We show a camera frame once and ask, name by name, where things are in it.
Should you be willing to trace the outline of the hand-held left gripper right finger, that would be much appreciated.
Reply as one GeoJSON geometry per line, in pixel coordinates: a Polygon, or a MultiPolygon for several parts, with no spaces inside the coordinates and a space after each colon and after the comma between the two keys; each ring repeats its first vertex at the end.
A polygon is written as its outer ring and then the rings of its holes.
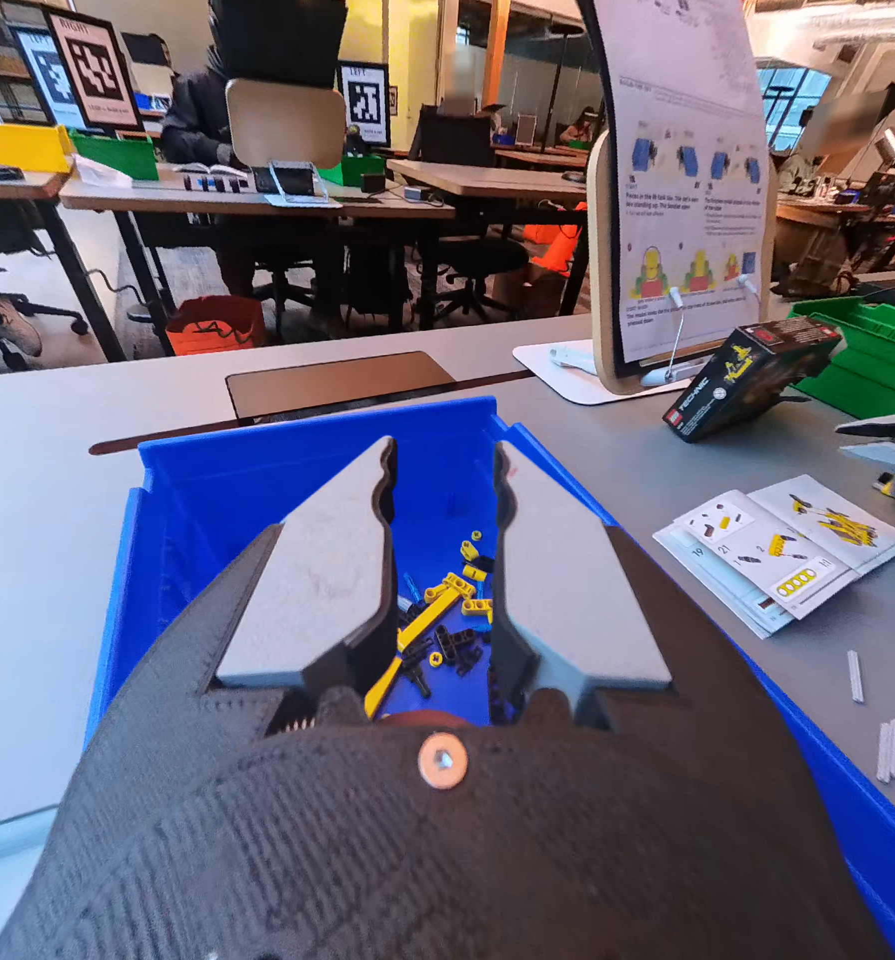
{"type": "Polygon", "coordinates": [[[584,723],[601,691],[668,690],[607,523],[508,440],[494,448],[493,482],[491,664],[504,699],[524,708],[558,691],[584,723]]]}

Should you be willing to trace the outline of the pile of lego pieces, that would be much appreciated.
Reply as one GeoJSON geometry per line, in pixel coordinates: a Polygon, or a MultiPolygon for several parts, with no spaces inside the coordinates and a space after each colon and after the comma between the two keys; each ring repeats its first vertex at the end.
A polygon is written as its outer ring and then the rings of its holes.
{"type": "Polygon", "coordinates": [[[365,695],[370,720],[418,709],[455,710],[483,722],[499,695],[487,692],[494,611],[494,558],[484,534],[472,530],[458,558],[424,589],[403,575],[393,659],[365,695]]]}

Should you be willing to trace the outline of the lego instruction booklet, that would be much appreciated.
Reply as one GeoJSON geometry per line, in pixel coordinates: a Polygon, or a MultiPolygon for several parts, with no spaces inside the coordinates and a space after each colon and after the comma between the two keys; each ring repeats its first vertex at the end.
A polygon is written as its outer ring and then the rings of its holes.
{"type": "Polygon", "coordinates": [[[654,540],[762,639],[895,559],[895,527],[801,474],[729,489],[654,540]]]}

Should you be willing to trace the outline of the blue plastic bin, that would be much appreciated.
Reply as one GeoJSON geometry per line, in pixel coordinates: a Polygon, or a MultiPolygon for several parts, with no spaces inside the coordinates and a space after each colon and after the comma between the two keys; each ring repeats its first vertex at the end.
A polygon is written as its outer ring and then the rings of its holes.
{"type": "MultiPolygon", "coordinates": [[[[144,441],[129,491],[84,743],[152,644],[263,529],[382,436],[397,444],[393,544],[399,576],[425,583],[459,563],[462,535],[494,547],[495,446],[521,450],[608,526],[615,518],[521,424],[484,396],[258,429],[144,441]]],[[[895,804],[748,654],[824,799],[854,881],[895,952],[895,804]]]]}

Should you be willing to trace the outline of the large green plastic bin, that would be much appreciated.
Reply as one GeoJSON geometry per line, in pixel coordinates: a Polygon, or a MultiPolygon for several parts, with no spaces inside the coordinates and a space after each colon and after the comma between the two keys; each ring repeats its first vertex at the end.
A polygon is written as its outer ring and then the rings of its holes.
{"type": "Polygon", "coordinates": [[[846,343],[795,390],[857,419],[895,415],[895,305],[842,296],[793,304],[790,315],[837,328],[846,343]]]}

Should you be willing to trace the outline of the grey desk with black legs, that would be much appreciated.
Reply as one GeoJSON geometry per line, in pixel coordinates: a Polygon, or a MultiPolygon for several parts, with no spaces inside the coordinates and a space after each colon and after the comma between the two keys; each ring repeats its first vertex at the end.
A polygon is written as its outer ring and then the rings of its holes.
{"type": "Polygon", "coordinates": [[[237,245],[294,247],[311,254],[327,242],[406,246],[436,240],[454,222],[450,205],[415,202],[397,185],[372,197],[353,188],[328,185],[329,207],[282,208],[255,190],[207,191],[196,174],[161,165],[160,180],[128,187],[92,184],[71,176],[59,198],[69,210],[111,212],[124,244],[136,286],[147,306],[153,331],[166,356],[174,349],[166,336],[176,304],[166,281],[156,280],[149,252],[156,249],[237,245]]]}

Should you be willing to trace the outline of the phone on holder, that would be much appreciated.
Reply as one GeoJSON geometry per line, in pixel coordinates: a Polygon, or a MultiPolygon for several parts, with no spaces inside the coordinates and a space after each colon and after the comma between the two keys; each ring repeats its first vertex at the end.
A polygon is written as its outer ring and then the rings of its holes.
{"type": "Polygon", "coordinates": [[[272,160],[268,170],[274,189],[273,194],[266,196],[271,206],[299,210],[334,207],[334,201],[312,163],[272,160]]]}

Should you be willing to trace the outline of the small green plastic bin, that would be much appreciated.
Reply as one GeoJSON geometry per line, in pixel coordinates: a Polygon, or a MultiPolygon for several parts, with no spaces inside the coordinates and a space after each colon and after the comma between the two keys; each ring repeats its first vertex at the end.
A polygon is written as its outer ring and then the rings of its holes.
{"type": "Polygon", "coordinates": [[[376,154],[345,154],[331,168],[319,168],[321,179],[336,186],[361,189],[364,175],[381,176],[382,184],[386,180],[386,158],[376,154]]]}

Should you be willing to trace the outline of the open book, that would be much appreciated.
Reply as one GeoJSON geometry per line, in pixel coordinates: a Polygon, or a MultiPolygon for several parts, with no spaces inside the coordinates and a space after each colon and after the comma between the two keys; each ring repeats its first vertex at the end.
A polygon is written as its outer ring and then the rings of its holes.
{"type": "Polygon", "coordinates": [[[178,180],[180,188],[187,192],[234,195],[258,192],[254,176],[236,167],[186,163],[171,166],[170,172],[178,180]]]}

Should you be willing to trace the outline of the wooden desk with black legs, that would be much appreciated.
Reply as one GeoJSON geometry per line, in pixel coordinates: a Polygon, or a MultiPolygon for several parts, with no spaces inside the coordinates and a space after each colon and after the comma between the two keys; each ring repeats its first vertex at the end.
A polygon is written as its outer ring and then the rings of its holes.
{"type": "Polygon", "coordinates": [[[583,184],[561,174],[487,168],[458,164],[389,159],[389,170],[408,186],[430,188],[453,211],[452,218],[436,222],[433,233],[418,237],[421,262],[420,327],[430,330],[437,306],[437,273],[448,263],[444,256],[469,250],[465,266],[485,272],[512,260],[501,254],[509,247],[515,227],[531,225],[575,229],[577,246],[561,291],[560,316],[574,314],[589,265],[587,200],[583,184]]]}

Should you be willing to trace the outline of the plain wooden stand board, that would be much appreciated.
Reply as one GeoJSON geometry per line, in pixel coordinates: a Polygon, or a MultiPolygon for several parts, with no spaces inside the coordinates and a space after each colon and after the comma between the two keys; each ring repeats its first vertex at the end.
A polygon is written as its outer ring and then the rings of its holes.
{"type": "Polygon", "coordinates": [[[342,161],[347,113],[338,91],[235,78],[225,102],[232,149],[247,166],[311,162],[331,169],[342,161]]]}

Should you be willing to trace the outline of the clear plastic bag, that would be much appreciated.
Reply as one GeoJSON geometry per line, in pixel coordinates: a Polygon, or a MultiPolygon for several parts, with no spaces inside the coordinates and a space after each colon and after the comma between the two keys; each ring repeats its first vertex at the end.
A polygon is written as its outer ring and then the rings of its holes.
{"type": "Polygon", "coordinates": [[[74,154],[72,163],[77,178],[86,185],[115,189],[131,189],[134,185],[129,174],[81,154],[74,154]]]}

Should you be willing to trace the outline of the small white printed tag board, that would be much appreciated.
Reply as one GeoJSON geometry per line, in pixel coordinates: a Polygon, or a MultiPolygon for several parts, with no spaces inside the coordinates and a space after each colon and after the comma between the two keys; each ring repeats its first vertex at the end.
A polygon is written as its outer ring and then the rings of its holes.
{"type": "Polygon", "coordinates": [[[387,63],[341,59],[337,64],[337,90],[345,102],[348,127],[357,128],[369,147],[392,145],[390,78],[387,63]]]}

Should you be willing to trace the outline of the pink printed tag board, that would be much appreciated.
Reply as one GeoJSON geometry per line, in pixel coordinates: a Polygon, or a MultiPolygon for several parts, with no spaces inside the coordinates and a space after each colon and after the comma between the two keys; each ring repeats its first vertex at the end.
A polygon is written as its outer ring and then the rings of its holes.
{"type": "Polygon", "coordinates": [[[41,6],[87,129],[144,133],[127,62],[110,21],[41,6]]]}

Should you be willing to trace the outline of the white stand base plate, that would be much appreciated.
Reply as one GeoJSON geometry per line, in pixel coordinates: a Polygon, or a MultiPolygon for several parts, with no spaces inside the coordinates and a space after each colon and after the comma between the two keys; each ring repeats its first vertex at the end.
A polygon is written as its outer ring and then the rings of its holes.
{"type": "Polygon", "coordinates": [[[635,393],[619,394],[607,390],[596,372],[590,372],[575,366],[560,366],[551,359],[551,351],[565,349],[569,352],[586,354],[594,359],[593,341],[568,340],[561,342],[534,343],[516,346],[513,358],[535,377],[545,383],[564,400],[581,406],[600,406],[614,402],[633,401],[636,396],[659,395],[670,392],[681,393],[690,384],[692,378],[654,384],[650,389],[638,387],[635,393]]]}

